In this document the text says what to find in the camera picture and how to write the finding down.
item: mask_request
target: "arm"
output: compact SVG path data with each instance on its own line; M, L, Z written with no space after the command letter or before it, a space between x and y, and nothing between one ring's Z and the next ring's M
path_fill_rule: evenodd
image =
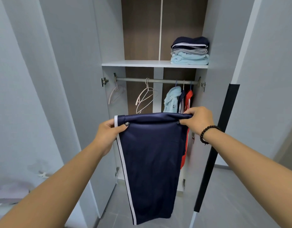
M181 120L181 124L198 135L214 125L212 113L205 107L190 108L185 113L193 117ZM292 228L292 171L215 128L206 131L203 138L267 213L281 227Z
M127 128L113 126L113 119L100 124L94 141L13 207L0 220L0 228L63 227L99 161Z

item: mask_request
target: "gray floor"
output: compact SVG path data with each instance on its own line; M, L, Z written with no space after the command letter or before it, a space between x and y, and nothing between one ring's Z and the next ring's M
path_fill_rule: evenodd
M183 196L177 195L170 219L158 218L136 227L186 228L181 219L191 220L183 214ZM98 228L130 228L131 212L125 182L115 187ZM261 227L279 228L257 203L231 170L214 168L200 213L194 228Z

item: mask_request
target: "hand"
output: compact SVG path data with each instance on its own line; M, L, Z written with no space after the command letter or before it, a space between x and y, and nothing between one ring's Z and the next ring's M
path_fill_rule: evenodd
M186 110L184 114L193 114L193 116L189 119L181 119L180 123L182 125L188 126L194 133L198 135L201 135L202 131L207 126L214 125L212 112L204 106L190 108Z
M125 124L114 127L114 119L102 122L98 126L95 139L92 143L100 150L102 156L105 156L110 151L117 134L123 132L125 129L127 129Z

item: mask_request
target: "wardrobe door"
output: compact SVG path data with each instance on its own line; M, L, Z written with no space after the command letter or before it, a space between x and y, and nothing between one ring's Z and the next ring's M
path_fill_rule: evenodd
M81 149L109 119L92 0L40 0L54 55ZM102 158L91 177L101 217L116 184L114 152Z

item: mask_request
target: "brown wooden panel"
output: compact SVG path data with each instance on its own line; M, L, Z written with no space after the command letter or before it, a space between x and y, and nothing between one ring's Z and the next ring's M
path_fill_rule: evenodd
M191 68L164 68L163 79L194 81L195 72L196 72L196 69L191 69ZM183 83L181 83L180 81L178 81L177 86L181 86L183 89ZM173 87L175 87L175 84L163 84L162 112L164 110L164 99L166 98L168 91ZM190 89L190 85L186 84L184 88L186 92L188 92L188 90Z
M170 60L177 37L202 36L208 0L163 0L161 60Z
M125 60L158 60L161 0L122 0Z
M131 78L151 78L153 79L153 67L126 67L126 77ZM143 91L143 89L146 88L146 84L143 82L130 82L128 81L126 83L127 85L127 101L128 101L128 114L136 114L136 99L140 95L140 93ZM149 83L149 87L153 88L153 83ZM150 97L144 102L142 102L139 106L139 110L144 108L153 98ZM142 114L148 114L152 113L152 103L150 103L149 106L147 106L142 112Z

